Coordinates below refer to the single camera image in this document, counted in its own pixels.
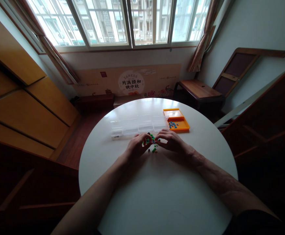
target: decorative banner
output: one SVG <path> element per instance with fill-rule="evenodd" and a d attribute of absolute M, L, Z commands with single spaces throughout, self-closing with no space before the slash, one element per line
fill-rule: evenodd
<path fill-rule="evenodd" d="M 145 81 L 140 73 L 127 70 L 119 77 L 119 88 L 125 95 L 135 95 L 142 93 Z"/>
<path fill-rule="evenodd" d="M 80 97 L 111 93 L 171 96 L 180 70 L 181 64 L 76 70 L 81 81 L 73 87 Z"/>

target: forearm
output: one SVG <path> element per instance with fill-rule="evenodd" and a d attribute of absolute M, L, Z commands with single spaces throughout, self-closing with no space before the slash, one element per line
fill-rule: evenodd
<path fill-rule="evenodd" d="M 193 153 L 192 163 L 233 215 L 238 216 L 243 211 L 256 209 L 277 218 L 250 190 L 200 153 Z"/>
<path fill-rule="evenodd" d="M 79 234 L 96 228 L 127 164 L 126 158 L 120 156 L 75 203 L 54 229 L 52 235 Z"/>

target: round white table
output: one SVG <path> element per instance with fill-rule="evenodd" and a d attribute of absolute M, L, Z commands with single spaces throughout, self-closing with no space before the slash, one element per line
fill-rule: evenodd
<path fill-rule="evenodd" d="M 123 104 L 104 116 L 90 133 L 79 163 L 81 195 L 114 163 L 133 135 L 111 138 L 110 121 L 136 115 L 163 115 L 179 108 L 190 130 L 180 137 L 206 158 L 238 179 L 233 154 L 220 131 L 195 109 L 167 99 L 147 98 Z M 103 235 L 222 234 L 231 213 L 201 176 L 165 156 L 157 147 L 124 175 L 100 223 Z"/>

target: white wall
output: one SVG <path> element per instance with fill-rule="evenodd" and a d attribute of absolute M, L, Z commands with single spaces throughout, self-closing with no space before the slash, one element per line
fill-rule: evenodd
<path fill-rule="evenodd" d="M 187 72 L 187 67 L 193 56 L 195 47 L 116 51 L 116 52 L 91 52 L 91 53 L 68 53 L 62 54 L 63 58 L 75 70 L 117 68 L 159 64 L 182 64 L 180 80 L 192 79 L 193 72 Z"/>
<path fill-rule="evenodd" d="M 7 28 L 7 30 L 13 35 L 13 37 L 22 45 L 27 53 L 33 58 L 33 60 L 42 68 L 42 70 L 50 77 L 55 85 L 62 91 L 62 93 L 68 98 L 72 98 L 76 95 L 75 90 L 66 85 L 62 77 L 51 63 L 50 59 L 47 58 L 45 62 L 41 60 L 36 51 L 29 44 L 27 39 L 22 35 L 18 28 L 14 25 L 11 19 L 5 14 L 0 7 L 0 21 Z"/>
<path fill-rule="evenodd" d="M 285 0 L 236 0 L 198 79 L 213 86 L 237 47 L 285 50 Z M 226 99 L 228 113 L 285 71 L 285 58 L 260 57 Z"/>

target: curtain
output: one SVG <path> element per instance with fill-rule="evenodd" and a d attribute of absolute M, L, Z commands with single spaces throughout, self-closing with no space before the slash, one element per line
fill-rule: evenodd
<path fill-rule="evenodd" d="M 63 59 L 60 53 L 55 49 L 50 40 L 47 38 L 43 31 L 38 19 L 32 12 L 28 2 L 26 0 L 9 0 L 12 6 L 15 8 L 17 13 L 21 16 L 31 31 L 37 36 L 41 43 L 44 51 L 51 59 L 54 66 L 57 68 L 59 73 L 62 75 L 64 81 L 68 85 L 77 84 L 80 79 L 75 72 L 70 68 L 67 62 Z"/>
<path fill-rule="evenodd" d="M 223 1 L 220 0 L 211 0 L 210 2 L 209 11 L 204 25 L 203 35 L 188 65 L 188 70 L 187 70 L 188 72 L 200 71 L 202 57 L 208 43 L 209 34 L 211 32 L 214 20 L 216 18 L 217 11 L 219 10 L 219 5 L 222 3 Z"/>

